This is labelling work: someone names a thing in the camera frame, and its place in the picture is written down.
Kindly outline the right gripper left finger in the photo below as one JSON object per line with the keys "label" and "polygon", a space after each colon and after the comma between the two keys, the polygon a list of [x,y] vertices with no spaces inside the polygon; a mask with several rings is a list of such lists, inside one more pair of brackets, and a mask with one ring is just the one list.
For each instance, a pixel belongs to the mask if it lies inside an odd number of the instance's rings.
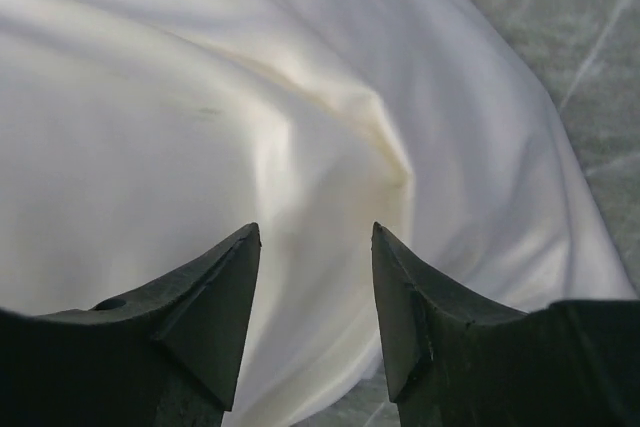
{"label": "right gripper left finger", "polygon": [[1,314],[5,426],[218,426],[234,403],[256,288],[248,224],[89,310]]}

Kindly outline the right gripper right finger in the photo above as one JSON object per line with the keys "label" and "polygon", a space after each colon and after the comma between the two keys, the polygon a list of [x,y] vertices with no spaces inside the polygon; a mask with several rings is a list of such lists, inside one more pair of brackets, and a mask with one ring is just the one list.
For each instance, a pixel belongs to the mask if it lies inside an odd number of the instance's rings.
{"label": "right gripper right finger", "polygon": [[635,426],[639,305],[567,300],[523,313],[423,262],[375,225],[389,398],[404,426]]}

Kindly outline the cream pillowcase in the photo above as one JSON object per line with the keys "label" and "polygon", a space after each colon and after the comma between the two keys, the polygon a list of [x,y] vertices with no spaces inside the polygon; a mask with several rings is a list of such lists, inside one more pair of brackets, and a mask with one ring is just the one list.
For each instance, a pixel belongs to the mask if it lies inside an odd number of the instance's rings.
{"label": "cream pillowcase", "polygon": [[516,308],[635,295],[549,94],[470,0],[1,0],[3,307],[87,307],[250,222],[228,426],[374,372],[375,223]]}

